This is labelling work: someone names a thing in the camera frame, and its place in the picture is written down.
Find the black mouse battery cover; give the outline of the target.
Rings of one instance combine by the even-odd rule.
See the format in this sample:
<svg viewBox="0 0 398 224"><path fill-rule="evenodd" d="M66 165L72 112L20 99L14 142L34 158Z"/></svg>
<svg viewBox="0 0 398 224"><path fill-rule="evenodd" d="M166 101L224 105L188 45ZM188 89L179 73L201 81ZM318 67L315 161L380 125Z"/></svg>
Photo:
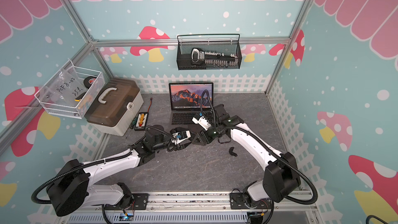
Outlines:
<svg viewBox="0 0 398 224"><path fill-rule="evenodd" d="M229 154L230 154L231 156L233 156L233 157L237 157L238 154L234 152L234 148L235 148L235 147L230 147L230 148L229 148Z"/></svg>

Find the grey laptop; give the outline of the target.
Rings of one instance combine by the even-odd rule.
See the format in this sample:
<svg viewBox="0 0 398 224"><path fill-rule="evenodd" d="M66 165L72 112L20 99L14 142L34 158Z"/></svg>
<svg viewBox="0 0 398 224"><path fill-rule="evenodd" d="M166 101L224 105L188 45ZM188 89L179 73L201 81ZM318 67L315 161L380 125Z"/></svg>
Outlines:
<svg viewBox="0 0 398 224"><path fill-rule="evenodd" d="M171 124L194 124L193 117L201 112L204 112L206 116L211 116L213 89L212 82L170 83Z"/></svg>

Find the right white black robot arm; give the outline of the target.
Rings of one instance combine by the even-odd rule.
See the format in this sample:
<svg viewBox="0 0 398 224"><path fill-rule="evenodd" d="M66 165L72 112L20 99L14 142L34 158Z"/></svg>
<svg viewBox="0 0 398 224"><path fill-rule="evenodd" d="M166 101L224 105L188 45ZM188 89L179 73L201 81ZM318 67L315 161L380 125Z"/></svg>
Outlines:
<svg viewBox="0 0 398 224"><path fill-rule="evenodd" d="M283 153L263 141L238 116L226 113L222 104L211 111L212 118L208 120L204 113L197 113L192 118L195 124L201 126L196 139L201 143L209 143L216 138L227 135L231 140L239 143L260 164L264 171L261 181L249 185L245 189L245 196L257 202L269 199L276 203L287 199L302 205L311 205L318 200L318 192L311 180L297 168L293 154ZM310 187L312 196L308 200L289 196L300 185L301 181Z"/></svg>

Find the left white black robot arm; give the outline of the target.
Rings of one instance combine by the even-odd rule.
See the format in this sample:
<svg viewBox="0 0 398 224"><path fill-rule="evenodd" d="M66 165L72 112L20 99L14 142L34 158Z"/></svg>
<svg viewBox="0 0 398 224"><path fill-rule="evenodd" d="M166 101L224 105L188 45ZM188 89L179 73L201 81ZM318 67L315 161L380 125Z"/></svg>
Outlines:
<svg viewBox="0 0 398 224"><path fill-rule="evenodd" d="M107 186L98 182L148 163L159 150L184 149L190 138L191 132L187 128L177 127L165 132L160 125L147 126L144 135L125 151L91 162L81 163L77 159L67 162L55 177L34 190L31 200L36 204L51 204L59 217L91 205L126 209L135 202L126 184Z"/></svg>

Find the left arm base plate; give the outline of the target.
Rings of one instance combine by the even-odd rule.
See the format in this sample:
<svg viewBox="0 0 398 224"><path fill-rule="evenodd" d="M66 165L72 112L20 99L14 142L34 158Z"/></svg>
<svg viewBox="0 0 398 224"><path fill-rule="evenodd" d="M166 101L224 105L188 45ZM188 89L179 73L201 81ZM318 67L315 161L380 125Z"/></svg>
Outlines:
<svg viewBox="0 0 398 224"><path fill-rule="evenodd" d="M133 193L131 196L123 197L116 205L105 205L105 210L145 210L149 201L148 198L148 194Z"/></svg>

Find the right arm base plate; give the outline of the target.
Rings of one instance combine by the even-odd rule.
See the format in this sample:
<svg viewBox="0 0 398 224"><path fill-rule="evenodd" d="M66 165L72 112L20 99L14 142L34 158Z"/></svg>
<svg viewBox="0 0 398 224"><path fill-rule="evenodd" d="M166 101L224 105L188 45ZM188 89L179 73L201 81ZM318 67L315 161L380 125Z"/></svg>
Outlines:
<svg viewBox="0 0 398 224"><path fill-rule="evenodd" d="M248 194L233 191L229 194L231 209L260 209L268 211L272 207L272 203L268 199L253 200Z"/></svg>

